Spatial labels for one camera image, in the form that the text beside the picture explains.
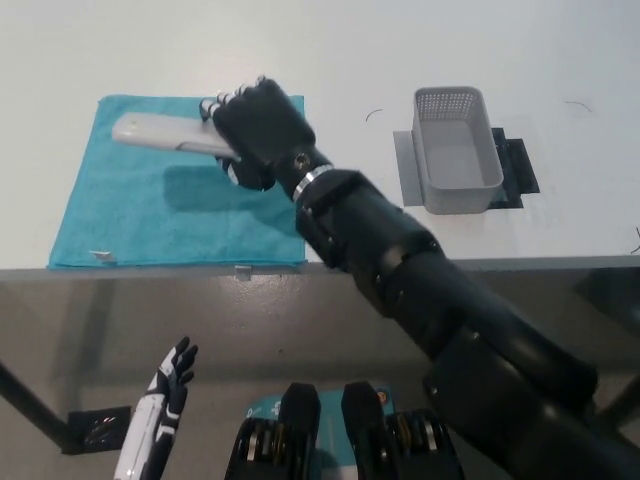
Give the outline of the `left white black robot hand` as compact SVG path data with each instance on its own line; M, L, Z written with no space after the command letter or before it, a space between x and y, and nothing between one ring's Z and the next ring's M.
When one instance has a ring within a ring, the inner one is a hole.
M113 477L162 477L173 448L193 379L198 346L183 337L155 371L130 421Z

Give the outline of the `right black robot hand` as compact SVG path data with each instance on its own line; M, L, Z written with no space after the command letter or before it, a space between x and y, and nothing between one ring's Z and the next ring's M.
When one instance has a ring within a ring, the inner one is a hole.
M272 79L205 98L199 113L231 148L221 165L241 187L266 191L278 184L294 199L307 181L333 168L304 116Z

